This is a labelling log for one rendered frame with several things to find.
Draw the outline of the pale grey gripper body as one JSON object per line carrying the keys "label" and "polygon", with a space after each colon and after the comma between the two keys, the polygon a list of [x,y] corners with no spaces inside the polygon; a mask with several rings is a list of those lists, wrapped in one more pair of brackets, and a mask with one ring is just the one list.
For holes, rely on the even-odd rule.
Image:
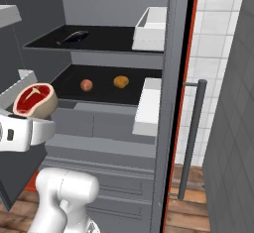
{"label": "pale grey gripper body", "polygon": [[56,130],[56,123],[51,120],[30,118],[31,127],[31,146],[37,146],[50,140]]}

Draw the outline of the raw red steak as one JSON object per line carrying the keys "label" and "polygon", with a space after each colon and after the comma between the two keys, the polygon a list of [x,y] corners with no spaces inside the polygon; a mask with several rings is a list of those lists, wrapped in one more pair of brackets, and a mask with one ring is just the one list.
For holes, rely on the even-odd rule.
{"label": "raw red steak", "polygon": [[13,104],[13,112],[23,117],[46,119],[58,107],[58,98],[49,83],[34,83],[24,88]]}

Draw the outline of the dark grey fridge door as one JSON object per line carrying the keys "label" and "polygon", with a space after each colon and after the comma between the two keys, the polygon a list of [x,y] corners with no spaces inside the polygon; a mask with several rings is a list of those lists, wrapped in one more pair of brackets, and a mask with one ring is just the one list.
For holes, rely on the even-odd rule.
{"label": "dark grey fridge door", "polygon": [[[71,63],[70,54],[25,50],[23,45],[64,24],[62,0],[0,0],[16,5],[22,20],[0,29],[0,93],[31,69],[39,82],[52,82]],[[39,167],[47,151],[43,145],[25,153],[0,152],[0,202],[9,210]]]}

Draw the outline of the black fridge shelf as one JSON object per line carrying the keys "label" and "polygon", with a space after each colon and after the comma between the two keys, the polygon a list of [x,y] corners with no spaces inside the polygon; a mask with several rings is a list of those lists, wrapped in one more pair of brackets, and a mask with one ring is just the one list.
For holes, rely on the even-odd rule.
{"label": "black fridge shelf", "polygon": [[[125,88],[118,88],[113,84],[118,75],[129,78],[129,84]],[[137,105],[146,77],[161,78],[162,72],[148,68],[72,64],[52,82],[52,86],[60,99]],[[93,83],[88,92],[80,88],[84,79]]]}
{"label": "black fridge shelf", "polygon": [[[62,25],[24,45],[25,49],[68,52],[131,53],[161,55],[163,51],[133,51],[134,27]],[[77,31],[87,31],[80,42],[62,43]]]}

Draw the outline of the dark fish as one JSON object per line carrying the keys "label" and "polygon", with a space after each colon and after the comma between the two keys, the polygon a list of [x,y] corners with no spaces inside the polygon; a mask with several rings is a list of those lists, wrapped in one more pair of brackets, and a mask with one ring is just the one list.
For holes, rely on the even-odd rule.
{"label": "dark fish", "polygon": [[63,43],[76,43],[76,42],[80,42],[83,39],[85,39],[88,35],[89,35],[89,33],[87,31],[76,31],[76,32],[72,33],[71,35],[67,36],[62,41],[57,41],[57,44],[61,45]]}

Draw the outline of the grey fridge door orange edge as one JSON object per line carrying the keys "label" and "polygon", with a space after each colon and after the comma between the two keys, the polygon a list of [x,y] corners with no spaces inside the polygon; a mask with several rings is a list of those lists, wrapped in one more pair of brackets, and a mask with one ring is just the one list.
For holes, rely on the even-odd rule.
{"label": "grey fridge door orange edge", "polygon": [[149,233],[162,233],[171,173],[179,100],[190,55],[197,0],[168,0],[160,112]]}

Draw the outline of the grey crisper drawer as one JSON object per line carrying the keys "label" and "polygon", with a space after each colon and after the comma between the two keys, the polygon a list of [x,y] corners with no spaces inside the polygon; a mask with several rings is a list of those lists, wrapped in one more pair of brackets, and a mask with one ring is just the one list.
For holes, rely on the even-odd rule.
{"label": "grey crisper drawer", "polygon": [[93,136],[149,145],[156,143],[155,137],[133,134],[133,124],[133,115],[98,112],[94,114]]}
{"label": "grey crisper drawer", "polygon": [[57,134],[92,137],[93,115],[82,110],[58,108],[52,119],[56,122]]}

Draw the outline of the grey freezer drawer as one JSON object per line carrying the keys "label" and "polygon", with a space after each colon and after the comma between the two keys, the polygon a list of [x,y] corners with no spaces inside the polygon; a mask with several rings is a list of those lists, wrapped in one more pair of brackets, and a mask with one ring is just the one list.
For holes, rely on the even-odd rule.
{"label": "grey freezer drawer", "polygon": [[45,160],[40,169],[61,168],[70,171],[78,171],[96,176],[100,184],[101,195],[114,195],[151,200],[154,180],[148,175],[124,173],[114,170],[106,170],[88,165],[72,165],[64,162]]}
{"label": "grey freezer drawer", "polygon": [[99,195],[87,214],[105,233],[150,233],[152,202]]}

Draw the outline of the white door bin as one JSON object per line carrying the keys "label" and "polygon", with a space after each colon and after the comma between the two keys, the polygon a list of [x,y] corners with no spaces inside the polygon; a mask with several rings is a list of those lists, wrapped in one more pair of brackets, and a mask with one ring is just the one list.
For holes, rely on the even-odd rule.
{"label": "white door bin", "polygon": [[132,49],[162,52],[165,43],[166,19],[166,7],[148,7],[135,26]]}
{"label": "white door bin", "polygon": [[156,137],[158,133],[160,97],[160,78],[146,77],[137,107],[133,131],[135,135]]}

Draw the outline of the dark grey cabinet panel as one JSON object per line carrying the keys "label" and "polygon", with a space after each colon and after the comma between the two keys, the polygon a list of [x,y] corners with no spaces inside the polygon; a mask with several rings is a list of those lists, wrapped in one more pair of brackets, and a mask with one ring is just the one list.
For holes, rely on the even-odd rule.
{"label": "dark grey cabinet panel", "polygon": [[254,0],[242,0],[202,171],[210,233],[254,233]]}

